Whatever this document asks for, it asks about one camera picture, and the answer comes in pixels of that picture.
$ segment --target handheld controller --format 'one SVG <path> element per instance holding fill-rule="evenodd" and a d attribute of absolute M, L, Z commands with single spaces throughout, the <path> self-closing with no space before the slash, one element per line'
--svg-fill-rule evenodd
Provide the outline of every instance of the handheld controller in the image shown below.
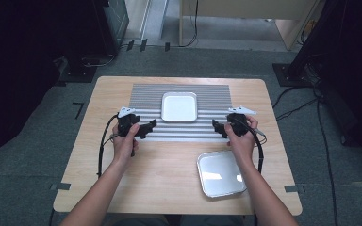
<path fill-rule="evenodd" d="M 234 133 L 237 136 L 242 136 L 252 130 L 246 121 L 246 116 L 244 114 L 232 113 L 227 115 L 227 121 L 230 122 L 231 127 Z M 227 138 L 227 133 L 225 133 L 224 124 L 219 123 L 218 121 L 212 120 L 212 125 L 214 131 L 221 134 L 223 138 Z"/>
<path fill-rule="evenodd" d="M 128 132 L 130 131 L 130 128 L 133 124 L 140 122 L 140 116 L 136 116 L 133 114 L 135 112 L 135 109 L 122 107 L 122 109 L 119 112 L 118 116 L 118 136 L 125 137 L 127 136 Z M 134 137 L 140 137 L 141 139 L 146 138 L 146 135 L 153 132 L 153 128 L 157 126 L 156 119 L 149 121 L 146 124 L 140 125 L 140 129 L 138 132 L 134 135 Z"/>

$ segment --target white plate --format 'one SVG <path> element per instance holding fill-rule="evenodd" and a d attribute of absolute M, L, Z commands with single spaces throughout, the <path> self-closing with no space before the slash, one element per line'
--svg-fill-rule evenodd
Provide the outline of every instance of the white plate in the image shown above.
<path fill-rule="evenodd" d="M 203 153 L 198 157 L 202 189 L 210 197 L 232 195 L 246 190 L 231 151 Z"/>
<path fill-rule="evenodd" d="M 195 93 L 164 93 L 161 101 L 161 119 L 164 121 L 195 121 L 197 118 L 198 107 Z"/>

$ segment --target metal tray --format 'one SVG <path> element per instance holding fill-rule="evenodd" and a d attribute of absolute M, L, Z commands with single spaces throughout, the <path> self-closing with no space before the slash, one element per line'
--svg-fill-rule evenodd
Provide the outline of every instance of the metal tray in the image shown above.
<path fill-rule="evenodd" d="M 246 190 L 231 151 L 203 153 L 198 157 L 202 189 L 210 197 L 220 197 Z"/>
<path fill-rule="evenodd" d="M 195 93 L 164 93 L 161 101 L 161 119 L 164 121 L 195 121 L 197 118 L 198 107 Z"/>

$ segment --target black stand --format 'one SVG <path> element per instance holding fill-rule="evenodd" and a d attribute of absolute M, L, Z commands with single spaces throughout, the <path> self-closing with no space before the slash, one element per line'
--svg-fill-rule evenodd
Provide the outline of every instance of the black stand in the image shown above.
<path fill-rule="evenodd" d="M 80 70 L 72 70 L 70 65 L 64 68 L 59 82 L 64 83 L 90 83 L 95 76 L 97 67 L 82 66 Z"/>
<path fill-rule="evenodd" d="M 58 84 L 66 83 L 91 83 L 96 73 L 96 66 L 84 66 L 84 62 L 76 56 L 66 56 L 68 64 L 61 74 Z M 99 59 L 90 59 L 90 65 L 98 65 Z"/>
<path fill-rule="evenodd" d="M 300 76 L 292 76 L 290 74 L 290 64 L 272 64 L 275 75 L 277 76 L 278 83 L 281 87 L 313 87 L 313 85 L 308 82 L 307 74 L 304 70 L 299 74 Z"/>

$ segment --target person's right hand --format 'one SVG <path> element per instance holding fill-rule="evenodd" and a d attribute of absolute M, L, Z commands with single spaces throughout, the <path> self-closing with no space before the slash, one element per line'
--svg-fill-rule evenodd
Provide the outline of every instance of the person's right hand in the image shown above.
<path fill-rule="evenodd" d="M 131 159 L 132 151 L 136 151 L 139 147 L 138 142 L 134 139 L 134 136 L 139 129 L 140 126 L 135 123 L 131 126 L 127 136 L 116 136 L 113 139 L 114 158 L 112 163 L 120 163 L 124 168 L 127 168 Z M 118 124 L 113 127 L 112 132 L 114 135 L 119 133 Z"/>
<path fill-rule="evenodd" d="M 246 119 L 250 123 L 250 127 L 255 130 L 258 121 L 252 116 L 246 116 Z M 248 132 L 245 135 L 238 137 L 232 130 L 230 123 L 227 123 L 224 126 L 224 129 L 230 139 L 228 145 L 231 146 L 237 164 L 241 167 L 240 164 L 252 163 L 252 152 L 255 146 L 253 134 Z"/>

